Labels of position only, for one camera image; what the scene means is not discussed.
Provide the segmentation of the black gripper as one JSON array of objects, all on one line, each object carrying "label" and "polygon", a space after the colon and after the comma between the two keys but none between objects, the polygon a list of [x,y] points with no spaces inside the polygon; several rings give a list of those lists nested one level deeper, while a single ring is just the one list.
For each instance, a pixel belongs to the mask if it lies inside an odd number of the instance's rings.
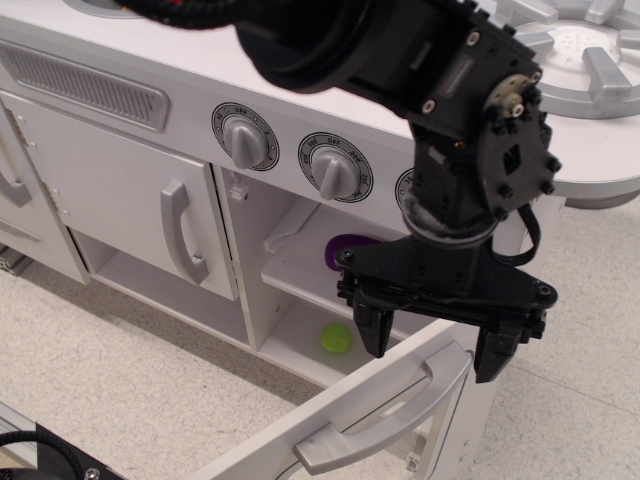
[{"label": "black gripper", "polygon": [[496,380],[525,339],[542,335],[558,300],[554,287],[500,262],[487,244],[449,250],[405,237],[345,248],[336,261],[339,294],[369,354],[385,355],[398,311],[477,326],[477,384]]}]

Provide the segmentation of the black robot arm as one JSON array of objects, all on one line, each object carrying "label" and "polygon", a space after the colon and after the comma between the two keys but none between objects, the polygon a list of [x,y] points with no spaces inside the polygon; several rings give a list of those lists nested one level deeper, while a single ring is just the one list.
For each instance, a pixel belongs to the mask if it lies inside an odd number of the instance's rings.
[{"label": "black robot arm", "polygon": [[500,255],[492,242],[512,212],[540,241],[531,204],[560,169],[532,51],[472,1],[254,1],[235,27],[274,85],[337,87],[410,125],[409,235],[335,256],[367,351],[384,354],[398,310],[441,317],[478,327],[476,379],[496,379],[557,299],[522,271],[531,252]]}]

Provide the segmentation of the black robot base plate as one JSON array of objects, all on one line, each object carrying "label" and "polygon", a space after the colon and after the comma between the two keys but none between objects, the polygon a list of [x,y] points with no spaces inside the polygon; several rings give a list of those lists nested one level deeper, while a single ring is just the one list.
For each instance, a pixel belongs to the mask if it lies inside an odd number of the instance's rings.
[{"label": "black robot base plate", "polygon": [[34,444],[35,467],[2,467],[2,479],[106,479],[124,476],[40,425],[1,434],[1,446]]}]

